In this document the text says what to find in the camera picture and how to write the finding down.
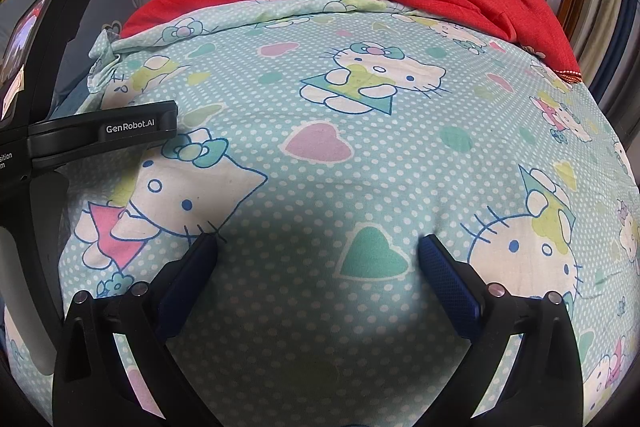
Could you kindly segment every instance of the teal bow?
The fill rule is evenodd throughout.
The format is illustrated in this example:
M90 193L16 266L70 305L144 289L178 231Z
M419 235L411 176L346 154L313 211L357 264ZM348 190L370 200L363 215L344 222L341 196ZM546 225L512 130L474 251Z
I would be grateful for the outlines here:
M355 44L352 44L350 46L350 49L353 52L356 52L362 55L367 55L369 54L367 49L370 47L371 46L367 46L362 42L356 42ZM380 55L381 57L384 56L386 58L395 58L396 60L402 60L404 58L404 52L400 48L397 48L396 46L391 46L389 48L380 48L380 51L384 52L384 55Z
M225 138L192 142L188 135L178 134L162 146L162 156L170 160L191 162L200 169L208 169L220 161L229 147Z

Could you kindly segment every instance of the device screen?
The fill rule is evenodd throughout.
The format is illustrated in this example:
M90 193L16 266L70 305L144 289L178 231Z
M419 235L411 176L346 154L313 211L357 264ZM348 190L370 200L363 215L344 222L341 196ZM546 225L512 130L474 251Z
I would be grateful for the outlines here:
M24 89L24 63L34 28L37 26L46 1L37 0L33 4L20 19L9 39L0 68L0 100L2 100L0 120L4 120L16 95Z

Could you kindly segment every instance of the metal screw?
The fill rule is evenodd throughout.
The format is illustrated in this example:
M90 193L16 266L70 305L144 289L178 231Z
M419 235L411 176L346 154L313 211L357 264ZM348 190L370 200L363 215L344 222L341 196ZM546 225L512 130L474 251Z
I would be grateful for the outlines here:
M89 298L89 292L86 290L80 290L78 293L74 295L74 302L76 304L82 304Z
M553 304L560 304L562 302L562 296L558 292L549 292L547 298L553 302Z
M489 286L487 286L487 290L494 297L502 297L505 293L507 293L507 290L499 282L492 282Z
M140 282L136 282L131 287L130 291L132 295L135 295L136 297L142 297L148 289L149 289L149 285L144 281L140 281Z

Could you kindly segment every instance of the teal bedding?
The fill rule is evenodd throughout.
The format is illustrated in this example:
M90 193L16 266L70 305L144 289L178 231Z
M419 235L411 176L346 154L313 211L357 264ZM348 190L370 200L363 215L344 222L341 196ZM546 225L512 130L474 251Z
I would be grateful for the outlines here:
M225 426L413 425L468 348L418 270L428 233L512 294L563 295L585 423L620 383L638 351L638 188L589 91L540 57L384 0L207 8L103 32L92 56L82 111L175 100L179 134L66 167L65 305L151 280L217 233L168 346ZM50 418L51 380L6 318L14 377Z

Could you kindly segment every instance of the blue curtain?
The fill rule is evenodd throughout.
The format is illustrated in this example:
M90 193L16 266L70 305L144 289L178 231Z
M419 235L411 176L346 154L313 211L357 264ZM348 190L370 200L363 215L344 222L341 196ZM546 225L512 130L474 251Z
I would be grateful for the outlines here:
M609 47L596 75L593 77L591 86L589 86L589 90L596 103L600 103L607 87L609 87L611 83L611 79L616 73L620 59L625 52L626 44L628 43L629 35L631 35L631 29L636 18L637 3L638 0L622 0L620 4L620 13L616 27L613 30L613 35L611 36Z

